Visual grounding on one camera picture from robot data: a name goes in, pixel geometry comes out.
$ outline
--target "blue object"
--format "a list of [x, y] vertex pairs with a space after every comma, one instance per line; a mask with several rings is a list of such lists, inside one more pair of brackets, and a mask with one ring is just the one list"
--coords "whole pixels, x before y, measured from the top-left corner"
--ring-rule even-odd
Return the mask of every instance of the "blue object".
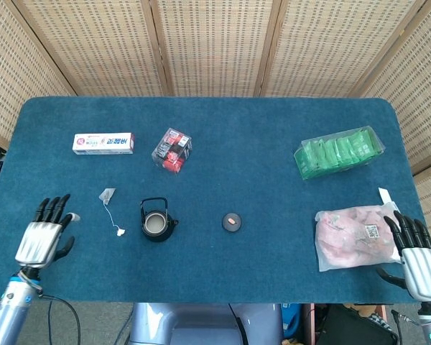
[[[371, 125], [385, 153], [370, 165], [303, 181], [292, 152], [307, 138]], [[176, 128], [193, 139], [178, 175], [151, 153]], [[133, 132], [132, 155], [75, 155], [75, 133]], [[44, 97], [26, 102], [0, 176], [0, 294], [45, 197], [71, 193], [80, 214], [70, 254], [41, 273], [69, 300], [189, 303], [400, 303], [407, 291], [375, 267], [318, 272], [316, 212], [380, 204], [387, 188], [423, 219], [393, 108], [382, 99]], [[126, 229], [117, 237], [98, 199]], [[141, 232], [139, 203], [164, 196], [179, 226], [168, 241]], [[235, 211], [240, 231], [221, 226]], [[399, 265], [386, 267], [401, 275]]]
[[301, 306], [301, 304], [296, 303], [281, 304], [282, 329], [285, 339], [292, 338], [299, 326]]

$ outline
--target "plastic bag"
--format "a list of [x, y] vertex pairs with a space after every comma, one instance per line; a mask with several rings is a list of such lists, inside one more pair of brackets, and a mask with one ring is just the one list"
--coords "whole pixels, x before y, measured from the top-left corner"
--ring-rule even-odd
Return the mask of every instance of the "plastic bag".
[[388, 216], [397, 223], [394, 210], [396, 204], [390, 202], [318, 212], [315, 245], [319, 271], [399, 262], [393, 235], [383, 219]]

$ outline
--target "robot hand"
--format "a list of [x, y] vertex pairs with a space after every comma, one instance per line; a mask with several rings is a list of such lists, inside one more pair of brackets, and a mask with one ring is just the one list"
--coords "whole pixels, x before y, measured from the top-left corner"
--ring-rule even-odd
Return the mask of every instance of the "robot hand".
[[0, 345], [12, 345], [27, 317], [33, 300], [43, 295], [39, 272], [52, 262], [66, 256], [75, 238], [68, 239], [65, 246], [56, 250], [59, 238], [71, 221], [80, 217], [69, 213], [60, 218], [70, 195], [43, 200], [34, 220], [29, 223], [16, 253], [16, 261], [22, 267], [11, 279], [0, 301]]
[[394, 243], [401, 257], [405, 279], [392, 277], [378, 268], [380, 276], [387, 282], [407, 289], [420, 302], [431, 302], [431, 237], [421, 221], [411, 220], [398, 211], [394, 215], [399, 226], [384, 217], [393, 233]]

